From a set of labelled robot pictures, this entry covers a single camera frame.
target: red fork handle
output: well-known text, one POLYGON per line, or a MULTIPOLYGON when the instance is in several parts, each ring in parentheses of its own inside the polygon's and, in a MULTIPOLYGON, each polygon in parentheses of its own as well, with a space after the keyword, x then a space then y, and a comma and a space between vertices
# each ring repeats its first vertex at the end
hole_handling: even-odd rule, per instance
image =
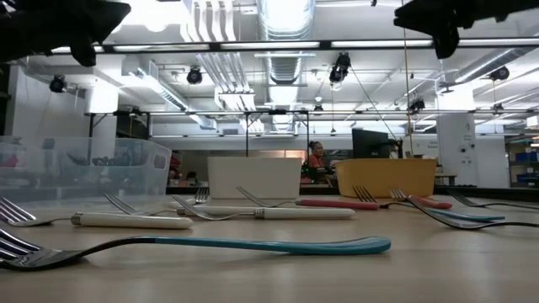
POLYGON ((296 205, 347 208, 347 209, 352 209, 352 210, 378 210, 380 208, 380 205, 378 205, 377 203, 345 202, 345 201, 324 200, 324 199, 300 199, 296 201, 296 205))
POLYGON ((449 210, 451 207, 453 207, 453 204, 449 202, 438 202, 429 198, 423 198, 418 196, 410 196, 410 198, 414 199, 414 201, 420 202, 422 205, 437 210, 449 210))

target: teal fork handle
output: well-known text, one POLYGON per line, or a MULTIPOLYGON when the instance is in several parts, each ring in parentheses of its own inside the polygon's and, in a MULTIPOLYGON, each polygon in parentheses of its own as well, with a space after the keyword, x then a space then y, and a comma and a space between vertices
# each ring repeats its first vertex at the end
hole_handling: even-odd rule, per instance
MULTIPOLYGON (((403 206, 416 208, 415 206, 408 203, 403 204, 403 206)), ((490 222, 490 221, 505 220, 505 216, 503 215, 464 215, 464 214, 459 214, 459 213, 448 211, 448 210, 435 210, 435 209, 429 209, 429 211, 438 215, 446 216, 448 218, 465 220, 465 221, 490 222)))
POLYGON ((391 247, 386 237, 364 237, 342 242, 271 242, 194 237, 155 237, 156 244, 224 247, 312 255, 363 255, 382 253, 391 247))

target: computer monitor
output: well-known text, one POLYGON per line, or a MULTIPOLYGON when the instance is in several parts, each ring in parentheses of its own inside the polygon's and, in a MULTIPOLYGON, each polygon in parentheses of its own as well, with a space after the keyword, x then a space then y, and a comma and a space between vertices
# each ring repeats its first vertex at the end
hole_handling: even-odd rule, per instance
POLYGON ((389 158, 389 136, 387 133, 352 130, 354 158, 389 158))

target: fork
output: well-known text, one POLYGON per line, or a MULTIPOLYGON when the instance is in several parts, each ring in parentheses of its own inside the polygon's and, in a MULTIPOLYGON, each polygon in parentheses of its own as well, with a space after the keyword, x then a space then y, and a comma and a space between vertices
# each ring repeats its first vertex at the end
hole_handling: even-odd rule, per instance
POLYGON ((528 210, 539 210, 539 207, 525 206, 525 205, 513 205, 513 204, 501 203, 501 202, 494 202, 494 203, 487 203, 487 204, 481 204, 480 205, 480 204, 477 204, 475 202, 472 202, 470 199, 466 198, 462 194, 457 193, 456 191, 447 190, 447 193, 450 194, 451 196, 453 196, 453 198, 455 198, 457 201, 459 201, 462 204, 464 204, 465 206, 469 206, 469 207, 486 208, 488 206, 502 205, 502 206, 518 207, 518 208, 523 208, 523 209, 528 209, 528 210))
POLYGON ((107 227, 136 227, 186 229, 193 225, 189 218, 148 217, 141 215, 117 215, 103 213, 77 212, 69 217, 59 217, 49 220, 37 218, 15 203, 0 199, 0 221, 13 227, 34 227, 49 225, 54 221, 70 220, 76 226, 107 226, 107 227))
POLYGON ((47 226, 54 221, 71 220, 71 216, 39 219, 28 211, 18 207, 15 203, 0 198, 0 221, 14 227, 47 226))
POLYGON ((421 204, 423 204, 426 207, 431 208, 431 209, 449 210, 451 207, 453 207, 453 204, 451 204, 449 202, 438 202, 438 201, 428 199, 428 198, 407 195, 400 189, 399 189, 399 191, 402 193, 401 195, 399 195, 398 197, 392 197, 393 199, 395 199, 398 202, 407 202, 406 199, 409 197, 409 198, 415 199, 416 201, 420 202, 421 204))
POLYGON ((196 237, 128 237, 83 250, 58 250, 38 246, 0 229, 0 268, 38 271, 74 264, 92 253, 131 244, 165 244, 225 247, 311 255, 361 255, 382 253, 391 247, 386 237, 364 237, 342 242, 275 242, 196 237))
POLYGON ((241 186, 236 187, 236 189, 242 193, 247 199, 250 199, 255 204, 260 205, 266 208, 276 208, 288 203, 295 203, 299 206, 313 206, 313 207, 331 207, 331 208, 345 208, 352 210, 378 210, 378 205, 373 203, 358 203, 358 202, 347 202, 347 201, 337 201, 337 200, 323 200, 323 199, 299 199, 296 201, 286 201, 279 203, 277 205, 267 205, 261 199, 258 199, 253 194, 249 193, 246 189, 241 186))
MULTIPOLYGON (((378 203, 376 199, 371 195, 371 193, 363 186, 353 186, 353 189, 355 191, 355 194, 358 196, 360 200, 363 201, 369 201, 373 203, 378 203)), ((398 198, 398 200, 405 199, 410 200, 414 199, 413 197, 405 197, 404 193, 398 193, 398 189, 392 189, 391 191, 392 197, 398 198)), ((402 203, 402 202, 392 202, 387 203, 384 205, 380 205, 380 208, 383 210, 389 210, 389 206, 391 205, 401 205, 405 207, 414 208, 413 205, 410 205, 408 203, 402 203)), ((479 222, 490 222, 490 221, 498 221, 498 220, 504 220, 504 216, 484 216, 484 215, 464 215, 464 214, 458 214, 451 211, 446 210, 431 210, 435 212, 438 215, 444 215, 450 218, 458 219, 458 220, 465 220, 465 221, 479 221, 479 222)))
POLYGON ((174 206, 173 203, 169 203, 169 205, 174 208, 173 210, 140 211, 133 208, 131 205, 128 205, 126 202, 122 201, 120 198, 116 197, 115 195, 104 194, 104 197, 107 198, 107 200, 112 205, 116 206, 119 210, 123 211, 127 215, 159 215, 164 212, 176 212, 176 210, 178 209, 178 207, 174 206))
POLYGON ((201 188, 196 191, 195 194, 195 203, 196 204, 204 204, 210 199, 210 189, 209 188, 201 188))
POLYGON ((251 215, 255 219, 280 220, 280 219, 349 219, 354 215, 353 210, 344 209, 300 209, 300 208, 252 208, 252 207, 211 207, 193 206, 179 196, 173 197, 184 207, 178 210, 178 215, 182 215, 185 210, 200 218, 211 221, 222 221, 239 215, 251 215))
POLYGON ((496 226, 525 226, 525 227, 539 227, 539 224, 536 223, 526 223, 526 222, 494 222, 494 223, 463 223, 463 222, 455 222, 448 218, 445 218, 441 215, 438 215, 434 212, 434 210, 427 210, 424 208, 421 203, 418 203, 417 201, 414 201, 413 199, 409 200, 412 205, 414 205, 417 209, 424 212, 427 216, 433 218, 436 221, 439 221, 440 223, 443 223, 449 227, 453 227, 456 229, 464 230, 464 231, 477 231, 481 230, 483 228, 488 227, 496 227, 496 226))

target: ceiling-mounted camera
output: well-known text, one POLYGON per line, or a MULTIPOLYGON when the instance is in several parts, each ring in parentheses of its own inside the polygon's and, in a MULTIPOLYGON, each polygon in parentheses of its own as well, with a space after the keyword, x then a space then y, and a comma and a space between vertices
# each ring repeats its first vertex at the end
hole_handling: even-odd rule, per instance
POLYGON ((323 111, 323 107, 321 104, 317 104, 314 106, 314 110, 313 111, 323 111))
POLYGON ((491 72, 490 75, 488 75, 488 79, 492 81, 504 81, 509 78, 510 72, 509 69, 505 66, 502 66, 501 68, 495 70, 494 72, 491 72))
POLYGON ((329 73, 329 81, 332 84, 342 82, 346 76, 348 76, 348 69, 352 66, 350 63, 350 57, 347 52, 342 52, 339 54, 337 61, 331 68, 329 73))
POLYGON ((424 100, 422 97, 419 97, 412 101, 412 103, 408 107, 408 111, 412 112, 412 114, 417 114, 422 109, 424 109, 424 100))
POLYGON ((202 82, 202 73, 199 66, 191 67, 191 70, 187 74, 187 82, 192 85, 200 84, 202 82))
POLYGON ((64 75, 55 75, 52 79, 49 89, 53 93, 63 93, 66 88, 66 76, 64 75))

